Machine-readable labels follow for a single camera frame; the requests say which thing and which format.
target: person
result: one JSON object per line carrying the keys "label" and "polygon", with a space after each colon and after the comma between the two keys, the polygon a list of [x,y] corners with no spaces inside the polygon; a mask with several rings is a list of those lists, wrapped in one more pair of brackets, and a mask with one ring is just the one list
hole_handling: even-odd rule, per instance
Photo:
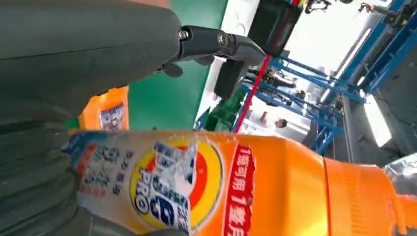
{"label": "person", "polygon": [[[259,118],[259,120],[261,121],[261,124],[264,127],[268,127],[268,112],[264,112],[261,117]],[[275,128],[285,128],[287,126],[287,120],[286,119],[277,119],[275,121]]]}

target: orange detergent bottle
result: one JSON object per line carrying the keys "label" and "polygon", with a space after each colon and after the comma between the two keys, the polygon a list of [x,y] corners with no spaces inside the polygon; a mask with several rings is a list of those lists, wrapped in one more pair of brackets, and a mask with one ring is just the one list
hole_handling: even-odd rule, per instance
{"label": "orange detergent bottle", "polygon": [[276,137],[85,132],[63,149],[79,202],[135,233],[390,236],[417,228],[417,201],[376,166],[322,158]]}
{"label": "orange detergent bottle", "polygon": [[92,97],[78,118],[80,128],[86,130],[128,130],[128,91],[128,86],[112,88],[102,95]]}

